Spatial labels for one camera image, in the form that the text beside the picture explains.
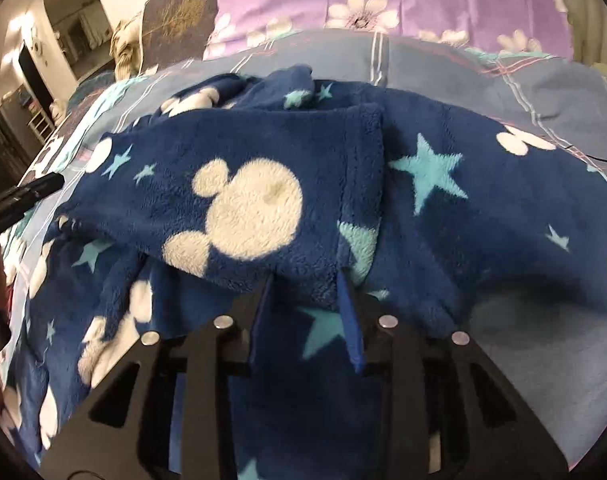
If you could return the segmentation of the dark brown tree pillow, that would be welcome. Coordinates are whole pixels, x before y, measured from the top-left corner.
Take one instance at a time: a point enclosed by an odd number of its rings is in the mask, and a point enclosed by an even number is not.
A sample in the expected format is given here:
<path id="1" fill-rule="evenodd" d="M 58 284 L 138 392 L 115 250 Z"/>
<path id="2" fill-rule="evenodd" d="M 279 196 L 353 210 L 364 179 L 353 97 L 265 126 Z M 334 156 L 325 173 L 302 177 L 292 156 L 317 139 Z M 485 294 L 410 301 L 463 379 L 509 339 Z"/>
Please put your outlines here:
<path id="1" fill-rule="evenodd" d="M 148 0 L 141 25 L 141 72 L 200 60 L 217 13 L 218 0 Z"/>

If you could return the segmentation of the navy fleece star garment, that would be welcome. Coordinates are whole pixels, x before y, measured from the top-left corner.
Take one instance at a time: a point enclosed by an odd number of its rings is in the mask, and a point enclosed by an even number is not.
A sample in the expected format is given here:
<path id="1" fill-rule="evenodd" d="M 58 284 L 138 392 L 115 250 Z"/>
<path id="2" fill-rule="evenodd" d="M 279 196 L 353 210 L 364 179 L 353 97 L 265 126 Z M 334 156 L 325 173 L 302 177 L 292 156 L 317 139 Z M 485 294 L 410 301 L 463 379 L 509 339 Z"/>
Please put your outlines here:
<path id="1" fill-rule="evenodd" d="M 607 179 L 415 93 L 210 78 L 96 145 L 8 386 L 62 479 L 606 479 Z"/>

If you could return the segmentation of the blue plaid bed quilt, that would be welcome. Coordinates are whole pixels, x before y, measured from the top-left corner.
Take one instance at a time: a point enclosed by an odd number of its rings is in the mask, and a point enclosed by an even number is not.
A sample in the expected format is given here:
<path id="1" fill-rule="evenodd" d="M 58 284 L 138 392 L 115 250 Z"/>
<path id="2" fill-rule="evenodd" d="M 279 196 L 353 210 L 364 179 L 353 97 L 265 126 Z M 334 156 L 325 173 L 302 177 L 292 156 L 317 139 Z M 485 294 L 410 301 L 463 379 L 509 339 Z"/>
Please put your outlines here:
<path id="1" fill-rule="evenodd" d="M 418 333 L 466 330 L 579 464 L 607 427 L 607 79 L 301 32 L 117 82 L 51 153 L 25 231 L 4 432 L 31 466 L 148 332 L 184 337 L 273 278 L 230 380 L 242 479 L 362 479 L 381 384 L 337 278 Z"/>

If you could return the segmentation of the purple floral pillow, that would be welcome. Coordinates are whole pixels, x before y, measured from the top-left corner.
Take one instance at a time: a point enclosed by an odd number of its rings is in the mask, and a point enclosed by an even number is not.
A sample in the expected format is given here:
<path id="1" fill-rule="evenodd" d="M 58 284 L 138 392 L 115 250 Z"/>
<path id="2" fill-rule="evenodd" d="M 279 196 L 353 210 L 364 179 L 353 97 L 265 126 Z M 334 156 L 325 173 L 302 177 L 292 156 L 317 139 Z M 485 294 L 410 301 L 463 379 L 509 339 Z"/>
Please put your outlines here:
<path id="1" fill-rule="evenodd" d="M 325 28 L 407 36 L 491 54 L 573 57 L 564 0 L 218 0 L 204 57 Z"/>

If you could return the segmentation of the beige crumpled cloth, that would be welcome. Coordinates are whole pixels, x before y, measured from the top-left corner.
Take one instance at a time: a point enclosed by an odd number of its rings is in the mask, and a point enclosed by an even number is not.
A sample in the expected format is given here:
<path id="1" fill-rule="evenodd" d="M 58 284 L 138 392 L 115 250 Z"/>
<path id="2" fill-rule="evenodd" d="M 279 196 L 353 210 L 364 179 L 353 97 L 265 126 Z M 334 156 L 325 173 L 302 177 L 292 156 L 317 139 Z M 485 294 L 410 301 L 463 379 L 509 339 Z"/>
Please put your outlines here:
<path id="1" fill-rule="evenodd" d="M 121 20 L 110 40 L 110 56 L 115 61 L 117 81 L 138 76 L 142 65 L 141 50 L 142 13 L 136 13 L 128 20 Z"/>

